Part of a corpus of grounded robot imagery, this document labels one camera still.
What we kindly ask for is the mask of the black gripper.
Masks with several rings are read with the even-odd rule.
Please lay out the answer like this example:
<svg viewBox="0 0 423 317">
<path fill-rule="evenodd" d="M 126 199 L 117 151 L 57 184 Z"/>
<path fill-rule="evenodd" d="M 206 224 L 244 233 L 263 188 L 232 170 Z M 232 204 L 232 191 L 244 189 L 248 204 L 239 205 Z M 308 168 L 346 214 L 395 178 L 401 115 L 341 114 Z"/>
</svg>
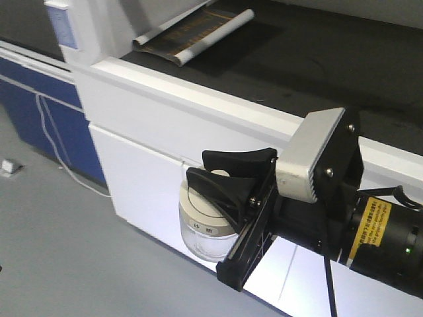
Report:
<svg viewBox="0 0 423 317">
<path fill-rule="evenodd" d="M 359 187 L 359 156 L 353 155 L 341 164 L 339 181 L 330 180 L 318 167 L 321 197 L 316 203 L 278 194 L 276 156 L 273 148 L 205 150 L 202 160 L 206 170 L 186 171 L 188 186 L 217 207 L 239 235 L 225 259 L 217 264 L 218 280 L 237 291 L 243 290 L 277 236 L 322 255 L 326 262 L 339 257 L 346 239 Z M 230 176 L 214 174 L 213 170 L 224 170 Z"/>
</svg>

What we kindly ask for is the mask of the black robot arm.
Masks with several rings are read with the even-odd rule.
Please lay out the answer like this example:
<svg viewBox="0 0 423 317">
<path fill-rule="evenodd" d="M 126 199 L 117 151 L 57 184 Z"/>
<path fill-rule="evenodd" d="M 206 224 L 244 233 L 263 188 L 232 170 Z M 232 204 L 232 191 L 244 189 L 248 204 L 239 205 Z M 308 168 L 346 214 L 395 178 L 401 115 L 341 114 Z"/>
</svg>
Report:
<svg viewBox="0 0 423 317">
<path fill-rule="evenodd" d="M 237 239 L 217 263 L 217 278 L 240 291 L 276 237 L 406 294 L 422 296 L 422 205 L 402 187 L 360 188 L 359 147 L 323 151 L 306 171 L 306 192 L 288 157 L 275 149 L 204 151 L 188 188 L 205 199 Z"/>
</svg>

